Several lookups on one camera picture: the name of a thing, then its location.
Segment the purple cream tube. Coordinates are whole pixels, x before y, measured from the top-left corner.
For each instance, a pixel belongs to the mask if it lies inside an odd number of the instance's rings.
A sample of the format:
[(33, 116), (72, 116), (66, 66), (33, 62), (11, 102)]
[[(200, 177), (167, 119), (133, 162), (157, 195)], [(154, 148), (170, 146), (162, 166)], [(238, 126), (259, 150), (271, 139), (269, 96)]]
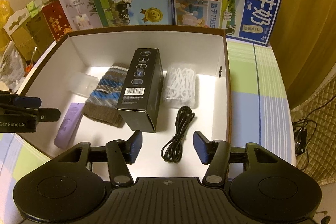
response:
[(61, 149), (67, 148), (70, 139), (82, 118), (83, 107), (84, 103), (73, 102), (70, 104), (54, 140), (54, 145), (56, 145), (56, 147)]

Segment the black product box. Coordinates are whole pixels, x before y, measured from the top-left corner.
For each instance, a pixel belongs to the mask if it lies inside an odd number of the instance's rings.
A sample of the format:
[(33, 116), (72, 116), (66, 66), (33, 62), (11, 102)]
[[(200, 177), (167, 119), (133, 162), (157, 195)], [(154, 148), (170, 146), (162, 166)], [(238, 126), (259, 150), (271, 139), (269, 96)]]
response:
[(116, 109), (133, 131), (155, 133), (163, 87), (161, 56), (157, 48), (137, 48)]

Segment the striped knitted sock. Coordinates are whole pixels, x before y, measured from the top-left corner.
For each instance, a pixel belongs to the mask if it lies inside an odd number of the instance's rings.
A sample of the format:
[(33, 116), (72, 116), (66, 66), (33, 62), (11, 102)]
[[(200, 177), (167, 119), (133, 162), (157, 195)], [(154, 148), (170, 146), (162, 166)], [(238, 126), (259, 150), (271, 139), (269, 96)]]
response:
[(114, 63), (106, 71), (84, 104), (82, 114), (85, 117), (116, 128), (122, 127), (123, 119), (116, 106), (128, 69), (128, 65)]

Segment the clear dental floss box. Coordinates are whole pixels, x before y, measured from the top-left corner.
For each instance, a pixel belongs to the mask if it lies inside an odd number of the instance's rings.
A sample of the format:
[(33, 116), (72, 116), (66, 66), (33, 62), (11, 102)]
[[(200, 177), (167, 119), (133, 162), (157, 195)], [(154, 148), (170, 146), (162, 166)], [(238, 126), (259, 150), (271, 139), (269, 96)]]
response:
[(169, 108), (196, 104), (196, 73), (191, 64), (173, 63), (168, 67), (163, 84), (162, 102)]

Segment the clear plastic case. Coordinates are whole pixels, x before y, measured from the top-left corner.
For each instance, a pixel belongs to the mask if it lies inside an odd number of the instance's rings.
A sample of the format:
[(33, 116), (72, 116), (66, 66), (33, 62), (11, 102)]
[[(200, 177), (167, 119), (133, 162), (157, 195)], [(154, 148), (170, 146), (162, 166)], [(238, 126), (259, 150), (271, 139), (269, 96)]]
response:
[(68, 81), (69, 91), (88, 98), (91, 92), (98, 85), (99, 79), (97, 77), (77, 72)]

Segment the checkered tablecloth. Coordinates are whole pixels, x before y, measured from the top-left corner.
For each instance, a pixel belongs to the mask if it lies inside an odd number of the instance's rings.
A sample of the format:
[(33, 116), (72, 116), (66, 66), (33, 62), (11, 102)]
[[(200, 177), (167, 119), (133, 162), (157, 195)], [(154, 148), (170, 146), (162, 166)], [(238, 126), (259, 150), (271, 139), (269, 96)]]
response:
[(22, 90), (38, 97), (43, 107), (65, 114), (73, 102), (84, 102), (68, 88), (78, 72), (101, 78), (114, 63), (131, 62), (137, 48), (158, 48), (162, 65), (190, 63), (197, 74), (195, 119), (183, 143), (178, 164), (165, 162), (162, 147), (174, 135), (177, 110), (160, 105), (157, 131), (145, 133), (133, 177), (203, 177), (203, 165), (193, 147), (193, 133), (210, 139), (226, 136), (227, 118), (232, 119), (231, 142), (242, 147), (258, 143), (288, 162), (294, 162), (289, 106), (281, 74), (270, 47), (222, 40), (219, 36), (130, 32), (67, 38), (53, 48), (51, 57), (33, 70)]

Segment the brown cardboard boxes stack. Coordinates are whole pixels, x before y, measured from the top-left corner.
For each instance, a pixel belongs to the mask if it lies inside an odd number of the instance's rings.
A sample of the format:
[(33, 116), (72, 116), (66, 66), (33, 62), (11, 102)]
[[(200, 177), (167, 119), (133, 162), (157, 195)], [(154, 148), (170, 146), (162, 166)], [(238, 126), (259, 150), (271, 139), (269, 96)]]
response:
[(42, 7), (42, 0), (32, 0), (23, 9), (14, 11), (4, 26), (26, 62), (38, 61), (54, 42)]

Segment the brown cardboard storage box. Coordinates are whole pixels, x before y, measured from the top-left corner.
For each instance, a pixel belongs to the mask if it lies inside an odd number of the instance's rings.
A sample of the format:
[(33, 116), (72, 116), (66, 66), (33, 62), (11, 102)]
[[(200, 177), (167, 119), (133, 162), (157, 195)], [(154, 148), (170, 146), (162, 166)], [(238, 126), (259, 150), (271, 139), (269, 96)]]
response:
[(231, 137), (230, 72), (223, 30), (189, 26), (107, 27), (68, 34), (52, 46), (27, 76), (19, 93), (65, 115), (84, 102), (80, 73), (103, 78), (113, 65), (129, 70), (118, 99), (121, 127), (87, 117), (70, 140), (102, 146), (143, 132), (130, 166), (133, 177), (203, 177), (193, 133)]

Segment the red gift box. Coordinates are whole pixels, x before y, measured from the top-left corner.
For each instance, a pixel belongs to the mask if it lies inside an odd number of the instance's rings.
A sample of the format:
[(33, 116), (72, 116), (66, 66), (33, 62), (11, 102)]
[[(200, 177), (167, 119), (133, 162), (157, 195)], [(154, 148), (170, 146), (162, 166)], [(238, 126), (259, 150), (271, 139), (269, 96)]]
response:
[(56, 42), (69, 32), (72, 32), (72, 27), (59, 0), (50, 0), (47, 2), (42, 7), (42, 12)]

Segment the yellow plastic bag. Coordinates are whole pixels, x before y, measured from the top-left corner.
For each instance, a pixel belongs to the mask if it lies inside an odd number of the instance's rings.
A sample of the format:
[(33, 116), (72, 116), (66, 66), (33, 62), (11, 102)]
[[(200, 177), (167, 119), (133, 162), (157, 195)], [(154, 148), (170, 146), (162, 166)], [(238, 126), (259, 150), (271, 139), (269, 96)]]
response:
[(0, 0), (0, 53), (3, 55), (7, 45), (10, 42), (10, 38), (4, 29), (9, 17), (14, 14), (13, 9), (10, 6), (9, 1)]

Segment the quilted brown chair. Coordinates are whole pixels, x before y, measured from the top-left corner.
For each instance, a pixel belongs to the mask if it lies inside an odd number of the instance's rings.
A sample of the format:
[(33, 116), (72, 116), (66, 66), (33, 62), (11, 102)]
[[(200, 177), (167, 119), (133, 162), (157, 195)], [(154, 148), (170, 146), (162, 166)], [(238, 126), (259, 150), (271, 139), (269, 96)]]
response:
[(306, 138), (298, 149), (296, 167), (319, 185), (335, 183), (335, 77), (291, 110), (294, 134)]

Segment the white humidifier box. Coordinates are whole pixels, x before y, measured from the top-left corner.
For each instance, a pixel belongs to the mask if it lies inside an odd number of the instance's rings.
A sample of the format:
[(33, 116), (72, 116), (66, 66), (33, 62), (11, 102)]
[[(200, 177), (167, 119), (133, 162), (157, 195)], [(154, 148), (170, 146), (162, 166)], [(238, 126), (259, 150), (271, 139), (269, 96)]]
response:
[(59, 0), (73, 31), (101, 28), (93, 0)]

